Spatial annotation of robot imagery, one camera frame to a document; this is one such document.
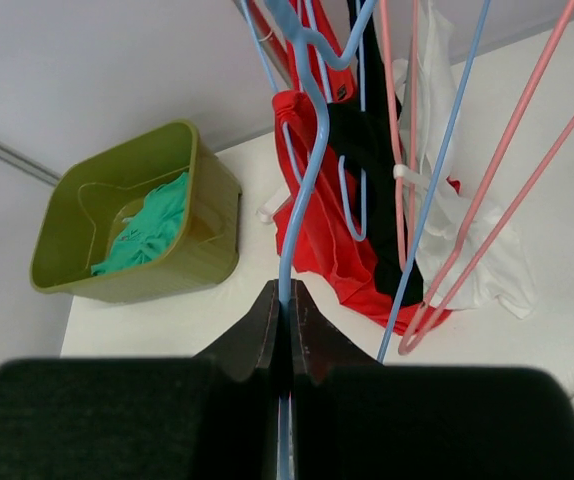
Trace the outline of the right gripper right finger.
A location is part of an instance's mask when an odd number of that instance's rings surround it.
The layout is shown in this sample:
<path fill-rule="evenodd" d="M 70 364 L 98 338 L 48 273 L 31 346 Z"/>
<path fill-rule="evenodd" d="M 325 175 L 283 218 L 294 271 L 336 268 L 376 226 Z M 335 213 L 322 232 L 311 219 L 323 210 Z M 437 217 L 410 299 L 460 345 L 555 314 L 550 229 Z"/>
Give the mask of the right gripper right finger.
<path fill-rule="evenodd" d="M 574 410 L 523 367 L 385 366 L 292 285 L 299 479 L 574 479 Z"/>

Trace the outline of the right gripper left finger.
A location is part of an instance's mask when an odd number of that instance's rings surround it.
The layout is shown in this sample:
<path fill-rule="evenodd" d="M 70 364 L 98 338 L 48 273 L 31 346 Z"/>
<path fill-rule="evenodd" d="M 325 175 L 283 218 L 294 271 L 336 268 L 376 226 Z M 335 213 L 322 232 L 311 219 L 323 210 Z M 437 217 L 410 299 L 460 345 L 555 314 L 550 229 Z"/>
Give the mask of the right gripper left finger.
<path fill-rule="evenodd" d="M 277 287 L 192 357 L 0 366 L 0 479 L 273 479 Z"/>

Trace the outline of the green tank top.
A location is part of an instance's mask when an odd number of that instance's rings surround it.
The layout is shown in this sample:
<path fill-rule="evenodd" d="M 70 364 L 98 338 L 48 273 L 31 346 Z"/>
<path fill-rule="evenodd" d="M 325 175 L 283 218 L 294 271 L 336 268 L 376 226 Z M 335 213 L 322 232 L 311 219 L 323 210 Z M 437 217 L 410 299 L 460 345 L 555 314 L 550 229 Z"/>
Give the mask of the green tank top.
<path fill-rule="evenodd" d="M 107 257 L 91 266 L 91 274 L 116 273 L 149 263 L 172 244 L 183 222 L 189 176 L 183 172 L 172 182 L 150 191 L 141 210 L 114 240 Z"/>

